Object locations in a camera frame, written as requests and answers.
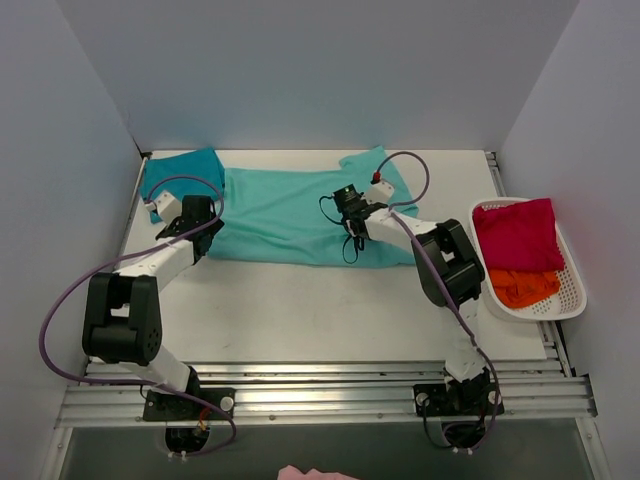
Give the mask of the mint green t-shirt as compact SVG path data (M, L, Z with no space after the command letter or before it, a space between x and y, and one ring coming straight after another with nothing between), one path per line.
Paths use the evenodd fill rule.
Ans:
M413 264L407 252L372 242L356 254L344 242L335 205L321 197L354 185L370 187L387 157L382 147L347 156L336 170L280 171L228 168L225 172L224 227L208 255L249 262L310 266L385 268Z

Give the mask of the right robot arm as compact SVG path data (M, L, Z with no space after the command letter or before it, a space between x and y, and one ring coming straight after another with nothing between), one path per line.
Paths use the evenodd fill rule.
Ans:
M454 381L443 391L447 406L464 413L479 402L480 390L472 379L488 366L477 336L485 270L460 222L426 221L398 213L388 205L393 193L390 183L380 181L364 193L350 184L335 191L332 199L341 225L358 247L371 241L411 253L428 300L454 315L443 328L448 338L445 372Z

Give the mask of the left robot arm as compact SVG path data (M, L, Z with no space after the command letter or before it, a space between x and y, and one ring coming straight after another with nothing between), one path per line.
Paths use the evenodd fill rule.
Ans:
M156 205L165 227L156 236L154 252L89 280L82 347L155 389L165 385L166 408L179 419L190 419L202 405L199 380L163 346L160 293L209 251L224 222L209 196L187 195L179 201L164 191Z

